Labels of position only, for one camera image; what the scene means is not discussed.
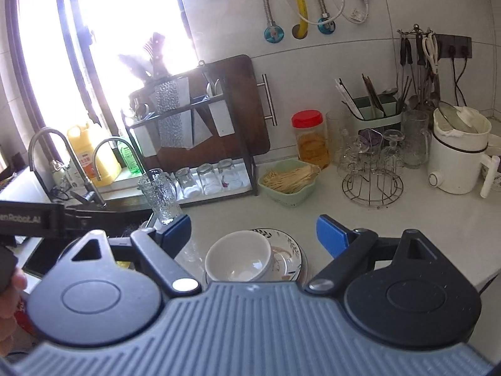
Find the person's left hand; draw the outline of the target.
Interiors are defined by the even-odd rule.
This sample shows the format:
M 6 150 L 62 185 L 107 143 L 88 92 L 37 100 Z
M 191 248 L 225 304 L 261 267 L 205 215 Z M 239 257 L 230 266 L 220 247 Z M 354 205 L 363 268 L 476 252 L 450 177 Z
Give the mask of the person's left hand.
M 13 334 L 17 327 L 14 314 L 20 299 L 20 292 L 27 287 L 25 273 L 16 268 L 8 287 L 1 293 L 0 301 L 0 351 L 1 357 L 6 357 L 13 346 Z

